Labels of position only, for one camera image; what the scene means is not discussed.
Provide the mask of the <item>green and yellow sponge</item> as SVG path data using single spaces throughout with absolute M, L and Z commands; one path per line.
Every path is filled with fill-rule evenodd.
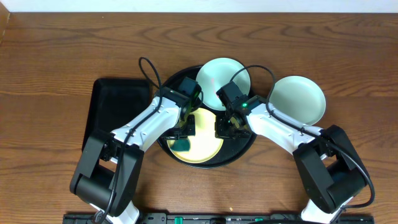
M 190 150 L 190 141 L 189 139 L 178 139 L 170 144 L 169 148 L 176 152 L 187 152 Z

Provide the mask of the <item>yellow plate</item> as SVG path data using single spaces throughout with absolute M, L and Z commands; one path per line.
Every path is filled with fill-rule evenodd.
M 175 140 L 167 140 L 167 145 L 172 154 L 181 161 L 198 164 L 213 158 L 220 151 L 224 140 L 215 137 L 214 113 L 199 108 L 191 114 L 195 117 L 195 135 L 187 138 L 190 143 L 189 150 L 173 150 Z

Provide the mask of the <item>pale green plate top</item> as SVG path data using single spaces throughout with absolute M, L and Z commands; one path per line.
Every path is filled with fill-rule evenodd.
M 203 90 L 203 102 L 207 107 L 217 111 L 225 110 L 216 92 L 229 83 L 233 75 L 243 67 L 240 62 L 231 58 L 216 58 L 202 66 L 196 81 Z

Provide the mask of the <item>light blue plate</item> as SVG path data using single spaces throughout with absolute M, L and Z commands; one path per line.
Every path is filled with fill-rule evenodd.
M 277 81 L 270 103 L 284 114 L 309 125 L 321 120 L 326 110 L 322 89 L 302 76 L 289 76 Z

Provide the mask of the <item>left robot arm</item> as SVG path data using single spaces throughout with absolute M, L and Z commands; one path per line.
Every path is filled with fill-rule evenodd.
M 97 209 L 91 223 L 135 223 L 132 204 L 144 153 L 158 139 L 186 150 L 195 134 L 191 114 L 201 88 L 162 87 L 151 104 L 132 121 L 110 133 L 96 130 L 87 139 L 70 183 L 71 193 Z

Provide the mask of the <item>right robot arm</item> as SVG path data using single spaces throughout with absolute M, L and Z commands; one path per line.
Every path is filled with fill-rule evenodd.
M 301 219 L 311 223 L 334 223 L 349 201 L 365 187 L 371 196 L 363 208 L 374 202 L 374 184 L 345 131 L 333 125 L 327 129 L 309 126 L 279 111 L 269 100 L 243 93 L 219 91 L 229 123 L 239 133 L 249 132 L 270 139 L 294 157 L 309 197 Z

